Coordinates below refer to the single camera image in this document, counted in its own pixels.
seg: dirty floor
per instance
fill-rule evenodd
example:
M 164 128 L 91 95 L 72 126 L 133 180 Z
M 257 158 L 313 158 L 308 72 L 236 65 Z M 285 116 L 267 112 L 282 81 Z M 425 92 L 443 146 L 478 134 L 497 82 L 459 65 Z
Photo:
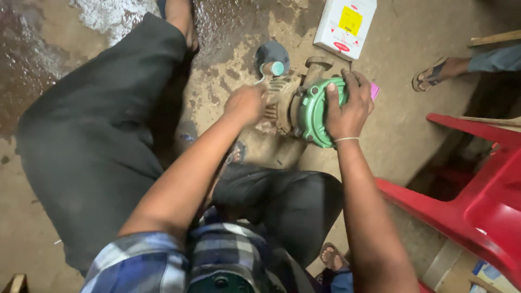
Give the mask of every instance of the dirty floor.
M 470 75 L 415 93 L 412 76 L 441 56 L 469 56 L 465 45 L 473 36 L 520 27 L 515 5 L 378 2 L 361 57 L 353 63 L 354 70 L 381 87 L 361 136 L 375 176 L 406 185 L 448 133 L 426 122 L 425 115 L 461 114 L 478 79 Z M 309 56 L 328 55 L 312 45 L 323 6 L 324 0 L 195 0 L 201 50 L 184 88 L 183 119 L 193 120 L 198 133 L 205 131 L 222 113 L 229 93 L 256 79 L 254 53 L 267 40 L 287 48 L 297 73 L 305 73 Z M 75 292 L 81 286 L 81 276 L 64 263 L 63 246 L 25 178 L 13 133 L 20 114 L 43 91 L 117 43 L 147 11 L 158 14 L 153 0 L 0 0 L 0 286 L 16 272 L 28 274 L 36 293 Z M 335 60 L 327 74 L 348 66 Z M 333 149 L 306 147 L 254 129 L 241 140 L 249 162 L 298 165 L 340 178 Z M 444 237 L 396 206 L 389 204 L 389 209 L 421 276 Z M 327 240 L 347 250 L 341 217 Z M 308 270 L 316 274 L 321 268 L 316 261 Z

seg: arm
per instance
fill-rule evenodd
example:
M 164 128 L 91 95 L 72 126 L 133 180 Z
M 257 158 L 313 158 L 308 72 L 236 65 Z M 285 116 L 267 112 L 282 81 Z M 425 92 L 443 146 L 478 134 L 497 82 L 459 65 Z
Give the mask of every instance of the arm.
M 242 86 L 229 97 L 225 113 L 152 185 L 118 236 L 166 231 L 183 239 L 222 157 L 246 125 L 264 109 L 263 86 Z
M 370 83 L 358 72 L 342 70 L 349 101 L 328 108 L 327 128 L 333 139 L 359 137 L 374 108 Z M 338 105 L 338 90 L 328 85 L 329 105 Z M 352 256 L 355 291 L 418 292 L 418 282 L 400 243 L 386 204 L 357 139 L 337 143 L 344 185 L 344 220 Z

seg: wet floor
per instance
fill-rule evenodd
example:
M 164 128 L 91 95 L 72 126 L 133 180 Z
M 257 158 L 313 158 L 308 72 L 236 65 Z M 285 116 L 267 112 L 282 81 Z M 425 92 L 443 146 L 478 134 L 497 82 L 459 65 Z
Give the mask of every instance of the wet floor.
M 57 22 L 55 18 L 62 18 L 63 13 L 53 13 L 55 9 L 52 8 L 60 1 L 0 0 L 0 135 L 4 137 L 14 132 L 21 113 L 42 92 L 95 56 L 80 52 L 81 48 L 60 46 L 60 40 L 52 36 L 54 30 L 64 30 L 63 26 L 70 26 L 70 22 L 76 26 L 76 22 L 80 22 L 101 36 L 92 42 L 105 48 L 121 40 L 145 13 L 159 15 L 152 0 L 61 1 L 63 5 L 76 8 L 77 15 L 67 10 L 69 23 L 60 26 L 59 22 L 53 22 Z M 225 63 L 233 58 L 233 50 L 247 39 L 251 51 L 243 56 L 242 70 L 253 72 L 256 48 L 270 39 L 270 13 L 282 25 L 296 22 L 295 32 L 303 35 L 318 25 L 323 5 L 322 0 L 302 0 L 302 3 L 289 0 L 196 0 L 194 12 L 200 49 L 192 68 L 209 70 L 211 65 Z M 74 33 L 69 31 L 63 35 L 70 37 Z

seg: blue checkered shirt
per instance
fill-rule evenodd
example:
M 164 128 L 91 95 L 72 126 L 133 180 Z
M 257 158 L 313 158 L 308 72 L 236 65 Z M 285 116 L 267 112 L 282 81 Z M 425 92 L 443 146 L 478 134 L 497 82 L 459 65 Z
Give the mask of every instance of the blue checkered shirt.
M 190 284 L 219 272 L 242 277 L 254 292 L 314 291 L 310 284 L 286 290 L 264 265 L 273 262 L 266 240 L 238 223 L 219 222 L 212 211 L 191 231 L 188 252 L 164 232 L 136 233 L 110 243 L 95 258 L 81 293 L 186 292 Z M 292 278 L 302 275 L 295 264 L 288 267 Z

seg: green pump cover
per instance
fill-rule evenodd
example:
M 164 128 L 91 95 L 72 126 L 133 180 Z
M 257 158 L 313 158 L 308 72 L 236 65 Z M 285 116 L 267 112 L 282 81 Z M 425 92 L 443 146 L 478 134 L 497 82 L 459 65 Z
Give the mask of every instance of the green pump cover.
M 321 148 L 332 148 L 335 146 L 331 136 L 326 131 L 326 86 L 330 82 L 337 84 L 339 106 L 344 105 L 349 99 L 349 91 L 347 91 L 343 78 L 333 77 L 319 80 L 309 87 L 302 97 L 299 109 L 299 126 L 304 131 L 302 136 L 305 140 L 313 142 Z

